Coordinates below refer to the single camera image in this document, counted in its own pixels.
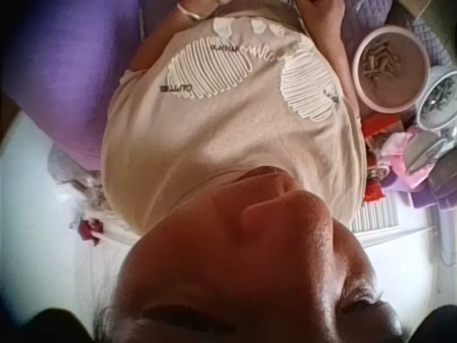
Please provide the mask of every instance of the woman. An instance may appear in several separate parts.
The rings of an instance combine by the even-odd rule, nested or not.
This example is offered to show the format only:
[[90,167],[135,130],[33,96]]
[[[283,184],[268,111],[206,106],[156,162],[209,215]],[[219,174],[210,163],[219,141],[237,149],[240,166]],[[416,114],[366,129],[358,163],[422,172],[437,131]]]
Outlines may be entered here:
[[345,227],[366,157],[344,3],[296,6],[182,0],[121,79],[102,175],[143,237],[113,342],[401,342]]

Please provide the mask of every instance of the eyelash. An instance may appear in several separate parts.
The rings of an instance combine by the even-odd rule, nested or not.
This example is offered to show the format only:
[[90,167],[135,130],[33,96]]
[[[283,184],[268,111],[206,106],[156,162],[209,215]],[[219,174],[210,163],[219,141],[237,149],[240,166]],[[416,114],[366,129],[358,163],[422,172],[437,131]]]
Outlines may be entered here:
[[212,335],[230,335],[232,324],[215,319],[199,309],[186,305],[162,305],[144,312],[144,317],[158,323]]
[[378,296],[373,297],[372,299],[367,299],[366,297],[359,298],[359,300],[353,302],[352,304],[349,304],[348,306],[345,306],[342,309],[342,312],[343,314],[348,314],[352,312],[362,311],[367,307],[378,304],[381,301],[381,297],[382,294],[379,294]]

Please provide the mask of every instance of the red object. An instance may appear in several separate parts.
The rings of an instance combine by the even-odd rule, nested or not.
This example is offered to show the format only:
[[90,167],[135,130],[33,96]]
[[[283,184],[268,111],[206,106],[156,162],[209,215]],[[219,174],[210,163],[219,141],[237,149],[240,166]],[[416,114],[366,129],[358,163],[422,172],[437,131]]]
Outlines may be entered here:
[[97,219],[93,220],[92,222],[90,222],[89,220],[81,220],[78,226],[79,236],[81,236],[81,239],[83,241],[93,241],[94,247],[96,247],[97,245],[99,245],[100,239],[94,237],[92,235],[92,232],[98,232],[100,234],[103,234],[103,223],[101,223]]
[[383,114],[374,112],[361,118],[363,137],[368,138],[385,130],[390,125],[398,123],[400,119],[396,114]]
[[381,188],[381,183],[378,180],[366,180],[363,202],[377,202],[385,197]]

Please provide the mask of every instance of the purple cushion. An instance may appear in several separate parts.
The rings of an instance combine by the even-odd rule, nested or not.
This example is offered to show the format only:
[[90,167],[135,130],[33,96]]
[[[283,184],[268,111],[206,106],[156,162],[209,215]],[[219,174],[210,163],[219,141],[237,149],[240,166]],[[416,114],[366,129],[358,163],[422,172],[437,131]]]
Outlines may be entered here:
[[139,0],[35,0],[6,49],[4,91],[57,146],[98,170],[109,101],[139,32]]

